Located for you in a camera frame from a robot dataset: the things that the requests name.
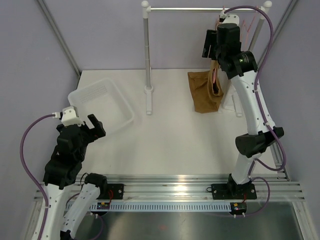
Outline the brown tank top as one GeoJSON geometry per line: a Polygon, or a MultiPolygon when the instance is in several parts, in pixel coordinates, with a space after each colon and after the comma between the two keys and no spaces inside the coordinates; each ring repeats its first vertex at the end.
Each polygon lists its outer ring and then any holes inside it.
{"type": "Polygon", "coordinates": [[[187,73],[195,112],[206,114],[219,110],[224,95],[218,77],[219,68],[218,61],[211,60],[209,71],[187,73]],[[216,83],[213,84],[213,70],[215,68],[217,68],[217,78],[216,83]]]}

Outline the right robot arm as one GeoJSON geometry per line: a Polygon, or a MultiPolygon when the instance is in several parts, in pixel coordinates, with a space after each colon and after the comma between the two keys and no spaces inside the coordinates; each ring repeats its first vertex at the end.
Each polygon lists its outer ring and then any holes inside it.
{"type": "Polygon", "coordinates": [[[255,200],[251,175],[258,159],[269,146],[284,136],[269,116],[257,79],[258,66],[250,51],[241,50],[240,27],[222,23],[206,33],[203,57],[216,60],[238,94],[247,124],[247,133],[236,137],[239,152],[227,183],[211,185],[214,200],[255,200]]]}

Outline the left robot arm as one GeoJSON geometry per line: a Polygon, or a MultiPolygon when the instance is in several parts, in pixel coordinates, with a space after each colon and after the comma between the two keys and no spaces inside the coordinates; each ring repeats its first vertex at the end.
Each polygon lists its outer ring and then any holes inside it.
{"type": "Polygon", "coordinates": [[[88,145],[105,137],[106,132],[94,114],[88,115],[92,128],[77,114],[62,112],[60,115],[56,146],[44,168],[44,185],[39,188],[43,203],[32,236],[34,240],[74,239],[92,202],[108,194],[107,178],[90,173],[71,208],[65,210],[77,175],[82,169],[88,145]]]}

